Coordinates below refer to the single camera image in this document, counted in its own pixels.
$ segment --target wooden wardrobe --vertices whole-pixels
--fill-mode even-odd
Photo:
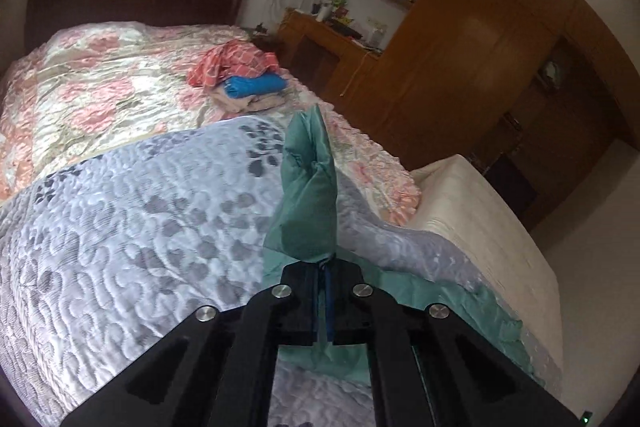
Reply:
[[[532,82],[559,48],[573,73],[540,105]],[[584,0],[417,0],[366,74],[335,75],[323,89],[409,170],[456,153],[478,159],[481,171],[492,165],[479,160],[486,150],[508,158],[535,193],[520,216],[529,228],[614,137],[640,142],[640,76]],[[505,139],[505,115],[523,107],[535,118]],[[569,163],[565,143],[575,144]]]

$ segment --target red checkered cloth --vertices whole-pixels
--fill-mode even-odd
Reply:
[[[280,69],[275,53],[264,53],[250,42],[233,40],[210,49],[187,74],[193,87],[214,87],[232,76],[257,78]]]

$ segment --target metal screw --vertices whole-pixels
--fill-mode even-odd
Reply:
[[[196,318],[200,322],[209,322],[218,315],[218,310],[213,306],[201,306],[196,310]]]
[[[353,287],[353,294],[356,297],[369,297],[373,293],[373,288],[368,284],[356,284]]]
[[[429,306],[429,314],[434,319],[446,319],[449,317],[449,308],[444,304],[432,304]]]
[[[291,295],[291,286],[287,286],[286,284],[278,284],[273,287],[271,290],[271,294],[276,299],[284,299],[285,297],[289,297]]]

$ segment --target gray patterned quilt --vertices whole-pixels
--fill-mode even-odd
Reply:
[[[0,365],[45,427],[194,309],[244,305],[280,198],[283,130],[246,116],[62,169],[0,209]],[[445,239],[387,225],[345,176],[338,242],[380,266],[484,283]],[[556,369],[523,338],[547,382]],[[270,427],[374,425],[370,389],[279,363]]]

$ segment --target pile of clothes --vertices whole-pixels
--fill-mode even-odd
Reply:
[[[209,88],[211,98],[227,112],[255,112],[282,105],[287,82],[277,72],[276,55],[239,40],[210,49],[187,81]]]

